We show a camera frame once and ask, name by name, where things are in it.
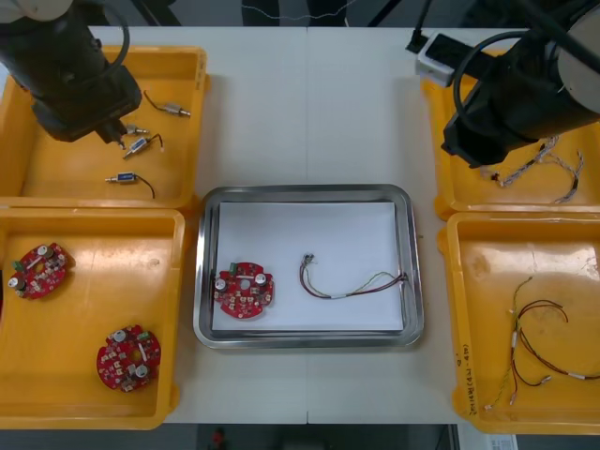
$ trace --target yellow bin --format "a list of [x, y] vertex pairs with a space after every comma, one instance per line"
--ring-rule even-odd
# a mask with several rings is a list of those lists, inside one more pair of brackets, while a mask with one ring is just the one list
[[[142, 209], [0, 210], [0, 428], [160, 425], [173, 388], [184, 218]], [[26, 300], [7, 286], [11, 262], [55, 242], [72, 257], [52, 295]], [[111, 332], [139, 324], [161, 346], [157, 380], [113, 391], [96, 370]]]
[[[461, 93], [465, 97], [473, 89], [474, 80], [465, 78]], [[429, 122], [438, 197], [435, 210], [447, 220], [456, 212], [529, 211], [529, 212], [594, 212], [600, 213], [600, 125], [594, 124], [564, 133], [553, 152], [567, 164], [578, 165], [578, 150], [584, 160], [578, 191], [568, 203], [554, 203], [572, 185], [572, 176], [556, 164], [535, 164], [510, 187], [501, 188], [482, 177], [479, 170], [470, 169], [459, 157], [451, 157], [441, 149], [443, 129], [455, 113], [452, 88], [442, 88], [433, 82], [423, 82], [423, 92], [429, 106]], [[511, 152], [496, 166], [501, 176], [513, 173], [539, 151], [540, 143]]]
[[[109, 60], [117, 47], [106, 47]], [[155, 103], [174, 102], [191, 112], [181, 118], [155, 110], [143, 97], [124, 123], [159, 133], [142, 153], [123, 160], [116, 143], [96, 133], [76, 142], [58, 142], [36, 122], [31, 96], [12, 78], [0, 107], [0, 204], [22, 207], [135, 207], [187, 211], [195, 207], [203, 97], [209, 87], [206, 53], [198, 47], [131, 47], [125, 66]], [[126, 137], [130, 145], [138, 137]], [[120, 172], [135, 172], [143, 183], [108, 184]]]
[[500, 391], [511, 348], [509, 309], [517, 286], [531, 276], [518, 292], [517, 311], [547, 299], [562, 305], [569, 319], [547, 307], [524, 316], [533, 347], [559, 368], [600, 374], [600, 216], [458, 213], [438, 244], [452, 316], [457, 413], [486, 433], [600, 433], [600, 380], [555, 373], [520, 341], [520, 374], [530, 383], [552, 379], [538, 387], [519, 382], [512, 406], [512, 375]]

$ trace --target red circuit board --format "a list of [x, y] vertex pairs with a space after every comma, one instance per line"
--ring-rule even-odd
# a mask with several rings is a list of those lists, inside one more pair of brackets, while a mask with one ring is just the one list
[[[40, 248], [49, 248], [51, 256], [39, 256]], [[68, 260], [68, 254], [58, 244], [38, 246], [13, 263], [17, 272], [10, 277], [8, 286], [14, 288], [22, 298], [42, 298], [52, 293], [65, 280]]]
[[[257, 275], [265, 277], [261, 286], [256, 281]], [[217, 289], [213, 284], [215, 301], [221, 309], [236, 319], [249, 319], [263, 312], [263, 307], [274, 300], [275, 281], [273, 276], [265, 274], [263, 268], [253, 262], [232, 264], [229, 271], [222, 271], [219, 279], [225, 281], [224, 289]]]
[[97, 374], [111, 389], [130, 392], [146, 386], [158, 376], [160, 344], [139, 325], [117, 330], [97, 352]]

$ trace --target white table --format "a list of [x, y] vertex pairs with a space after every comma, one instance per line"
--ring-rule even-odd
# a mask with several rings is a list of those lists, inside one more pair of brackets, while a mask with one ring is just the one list
[[[118, 44], [116, 28], [95, 29]], [[134, 28], [139, 45], [198, 45], [212, 91], [204, 105], [197, 189], [227, 185], [392, 183], [412, 197], [425, 333], [406, 350], [213, 351], [182, 299], [169, 422], [456, 423], [443, 259], [433, 211], [427, 107], [404, 50], [411, 30]], [[471, 43], [490, 31], [452, 33]]]

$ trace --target metal tray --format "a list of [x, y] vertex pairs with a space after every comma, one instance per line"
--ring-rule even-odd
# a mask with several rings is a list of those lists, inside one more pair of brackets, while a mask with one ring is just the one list
[[[396, 206], [397, 264], [408, 280], [399, 285], [404, 328], [399, 331], [222, 331], [213, 330], [219, 206], [240, 203], [382, 203]], [[213, 349], [406, 346], [423, 333], [424, 315], [411, 199], [393, 185], [219, 187], [204, 199], [196, 260], [194, 331]]]

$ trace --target white sheet of paper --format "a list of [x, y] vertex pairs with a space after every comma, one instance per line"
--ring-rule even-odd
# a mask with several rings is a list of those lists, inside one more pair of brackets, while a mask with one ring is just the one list
[[[298, 281], [313, 253], [313, 285], [348, 293], [378, 272], [398, 273], [395, 207], [381, 203], [225, 202], [220, 206], [217, 271], [256, 263], [272, 274], [275, 300], [262, 314], [238, 320], [216, 305], [214, 330], [401, 330], [400, 291], [340, 299], [311, 297]], [[391, 278], [382, 277], [373, 287]]]

